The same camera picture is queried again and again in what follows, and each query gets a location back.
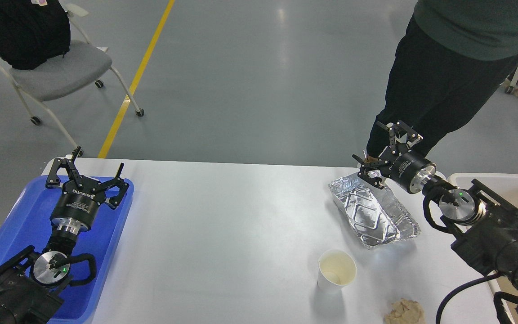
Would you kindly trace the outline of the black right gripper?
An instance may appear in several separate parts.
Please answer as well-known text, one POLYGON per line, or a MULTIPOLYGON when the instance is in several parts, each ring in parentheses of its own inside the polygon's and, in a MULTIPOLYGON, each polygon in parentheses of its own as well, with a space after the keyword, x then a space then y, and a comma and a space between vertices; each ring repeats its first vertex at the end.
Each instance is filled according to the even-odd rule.
POLYGON ((437 182, 436 165, 411 149, 423 141, 422 135, 403 121, 388 125, 377 121, 376 125, 388 132, 389 144, 380 158, 352 154, 360 164, 359 178, 378 189, 384 189, 384 178, 389 178, 410 194, 423 192, 437 182), (372 178, 373 171, 380 174, 372 178))

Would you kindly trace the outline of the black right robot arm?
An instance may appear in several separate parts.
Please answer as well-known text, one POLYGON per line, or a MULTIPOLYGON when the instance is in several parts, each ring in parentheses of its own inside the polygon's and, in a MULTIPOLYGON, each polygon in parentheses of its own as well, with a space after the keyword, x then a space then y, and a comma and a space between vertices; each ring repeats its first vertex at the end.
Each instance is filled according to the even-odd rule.
MULTIPOLYGON (((435 322, 441 322, 455 295, 477 284, 506 277, 518 291, 518 208, 477 179, 469 189, 462 189, 438 176, 436 164, 415 150, 423 136, 403 121, 380 123, 380 127, 388 132, 389 144, 374 162, 353 155, 360 164, 358 177, 379 189, 391 179, 410 194, 422 193, 428 224, 452 234, 452 250, 482 275, 448 293, 438 306, 435 322)), ((515 304, 518 314, 518 295, 503 291, 493 295, 498 322, 509 324, 504 301, 515 304)))

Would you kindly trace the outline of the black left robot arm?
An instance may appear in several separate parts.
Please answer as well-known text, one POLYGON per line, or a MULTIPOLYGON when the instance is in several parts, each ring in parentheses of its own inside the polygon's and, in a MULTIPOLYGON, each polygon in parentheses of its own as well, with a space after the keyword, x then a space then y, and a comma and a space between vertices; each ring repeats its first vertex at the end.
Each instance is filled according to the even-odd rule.
POLYGON ((78 172, 80 147, 25 187, 0 229, 0 324, 85 321, 98 302, 133 194, 78 172))

